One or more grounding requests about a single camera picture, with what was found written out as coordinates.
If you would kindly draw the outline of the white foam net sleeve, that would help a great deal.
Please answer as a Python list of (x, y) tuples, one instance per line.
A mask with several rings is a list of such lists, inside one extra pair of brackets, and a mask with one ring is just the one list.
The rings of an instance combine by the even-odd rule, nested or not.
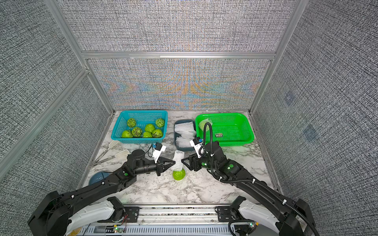
[(207, 131), (209, 129), (209, 126), (205, 126), (207, 123), (209, 123), (210, 125), (213, 125), (212, 121), (209, 118), (206, 118), (200, 121), (198, 124), (200, 130)]
[(185, 157), (185, 153), (181, 150), (176, 150), (174, 153), (173, 161), (175, 161), (175, 164), (172, 166), (173, 171), (182, 171), (183, 169), (183, 163), (182, 159)]

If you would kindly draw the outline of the green custard apple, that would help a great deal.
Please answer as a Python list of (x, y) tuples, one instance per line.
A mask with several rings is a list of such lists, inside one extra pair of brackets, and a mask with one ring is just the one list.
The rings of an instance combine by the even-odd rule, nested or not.
[(206, 123), (210, 123), (210, 121), (209, 121), (209, 120), (202, 120), (202, 121), (199, 123), (199, 128), (200, 128), (202, 131), (204, 131)]

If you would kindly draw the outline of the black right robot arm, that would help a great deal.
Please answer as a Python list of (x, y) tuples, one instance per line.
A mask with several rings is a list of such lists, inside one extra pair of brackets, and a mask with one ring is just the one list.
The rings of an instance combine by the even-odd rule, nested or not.
[(319, 235), (309, 205), (299, 199), (286, 197), (259, 181), (241, 164), (228, 159), (218, 142), (197, 144), (195, 154), (182, 159), (191, 171), (206, 169), (217, 181), (230, 184), (257, 200), (263, 209), (256, 209), (245, 197), (237, 197), (230, 205), (233, 223), (254, 221), (280, 236)]

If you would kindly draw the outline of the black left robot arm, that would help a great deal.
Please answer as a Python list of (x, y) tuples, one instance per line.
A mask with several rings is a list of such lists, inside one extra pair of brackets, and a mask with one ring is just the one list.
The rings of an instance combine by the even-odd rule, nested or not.
[(28, 226), (34, 236), (63, 236), (74, 224), (71, 217), (80, 210), (128, 188), (136, 182), (137, 175), (155, 172), (160, 176), (173, 165), (173, 160), (164, 157), (148, 160), (143, 150), (134, 150), (127, 161), (105, 179), (72, 192), (47, 194), (29, 218)]

